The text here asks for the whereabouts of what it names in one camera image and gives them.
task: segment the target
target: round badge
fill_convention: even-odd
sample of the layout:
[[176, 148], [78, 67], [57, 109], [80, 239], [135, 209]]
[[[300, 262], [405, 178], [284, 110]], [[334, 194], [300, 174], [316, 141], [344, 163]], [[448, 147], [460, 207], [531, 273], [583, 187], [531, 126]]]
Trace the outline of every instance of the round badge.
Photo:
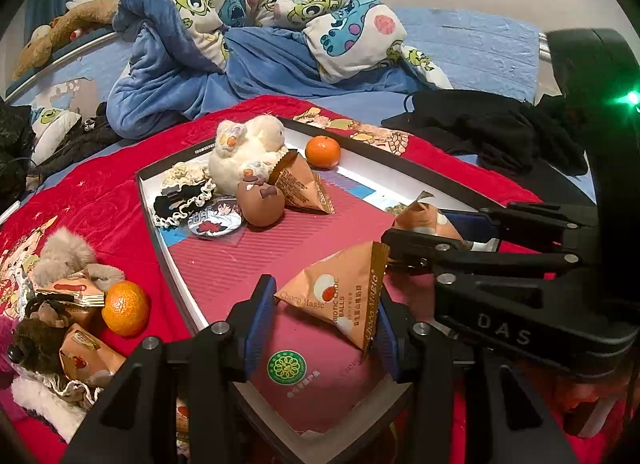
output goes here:
[[240, 206], [235, 197], [212, 199], [189, 217], [187, 225], [198, 237], [215, 238], [238, 229], [242, 224]]
[[267, 372], [277, 384], [295, 384], [305, 377], [306, 362], [297, 352], [281, 350], [269, 358]]

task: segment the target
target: brown egg-shaped toy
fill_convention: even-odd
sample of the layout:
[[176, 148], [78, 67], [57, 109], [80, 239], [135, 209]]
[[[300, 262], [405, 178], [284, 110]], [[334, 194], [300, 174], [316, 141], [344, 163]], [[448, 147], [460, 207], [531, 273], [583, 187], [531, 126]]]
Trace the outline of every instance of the brown egg-shaped toy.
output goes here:
[[236, 199], [244, 219], [260, 228], [270, 226], [284, 213], [285, 199], [280, 189], [255, 175], [248, 175], [238, 183]]

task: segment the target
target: orange fruit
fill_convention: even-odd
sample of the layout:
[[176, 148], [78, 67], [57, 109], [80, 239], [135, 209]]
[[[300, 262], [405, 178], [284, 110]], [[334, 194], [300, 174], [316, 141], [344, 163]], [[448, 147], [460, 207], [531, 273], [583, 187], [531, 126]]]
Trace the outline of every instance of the orange fruit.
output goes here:
[[340, 145], [327, 136], [309, 139], [305, 148], [306, 160], [318, 168], [333, 168], [340, 162]]
[[118, 282], [111, 285], [104, 300], [102, 319], [119, 336], [135, 336], [149, 318], [146, 294], [138, 284]]

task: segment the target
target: blue monster print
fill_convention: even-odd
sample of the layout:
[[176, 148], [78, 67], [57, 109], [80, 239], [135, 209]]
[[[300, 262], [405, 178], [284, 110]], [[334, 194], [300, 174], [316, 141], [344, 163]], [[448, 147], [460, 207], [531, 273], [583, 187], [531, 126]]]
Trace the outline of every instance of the blue monster print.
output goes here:
[[326, 35], [320, 37], [320, 42], [329, 56], [340, 56], [353, 47], [364, 29], [364, 19], [367, 12], [379, 4], [379, 0], [351, 0], [342, 9], [331, 15], [335, 22]]
[[244, 18], [246, 17], [244, 0], [225, 0], [218, 16], [229, 27], [241, 28], [244, 26]]

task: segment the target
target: red blanket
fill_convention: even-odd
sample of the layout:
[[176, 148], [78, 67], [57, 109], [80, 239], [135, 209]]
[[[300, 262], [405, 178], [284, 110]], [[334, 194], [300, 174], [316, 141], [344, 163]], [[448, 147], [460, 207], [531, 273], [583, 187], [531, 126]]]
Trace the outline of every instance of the red blanket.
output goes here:
[[[7, 221], [0, 234], [0, 253], [10, 251], [22, 237], [57, 216], [47, 235], [60, 226], [82, 235], [95, 248], [100, 262], [122, 269], [127, 279], [140, 284], [150, 297], [151, 315], [145, 332], [136, 338], [124, 339], [105, 329], [100, 337], [108, 345], [127, 355], [148, 335], [159, 336], [165, 342], [185, 338], [187, 329], [162, 278], [146, 229], [138, 198], [136, 171], [213, 137], [217, 124], [223, 119], [246, 121], [264, 113], [292, 118], [304, 114], [311, 107], [310, 103], [293, 98], [262, 96], [171, 128], [108, 157], [88, 161], [55, 187], [34, 196]], [[343, 118], [328, 110], [321, 110], [321, 113], [332, 120]], [[436, 170], [500, 203], [538, 201], [531, 192], [507, 178], [463, 163], [418, 137], [409, 137], [402, 157]], [[0, 295], [0, 306], [3, 298]], [[536, 384], [545, 396], [552, 396], [552, 383], [541, 378]], [[582, 464], [596, 464], [601, 460], [607, 441], [618, 433], [620, 415], [617, 408], [602, 432], [592, 439], [569, 437]], [[454, 417], [452, 463], [462, 464], [465, 418], [462, 396], [456, 398]], [[19, 421], [16, 429], [41, 462], [54, 464], [60, 460], [65, 444], [42, 423], [29, 418]], [[253, 459], [255, 464], [272, 462], [270, 449], [264, 444], [259, 444], [258, 448]]]

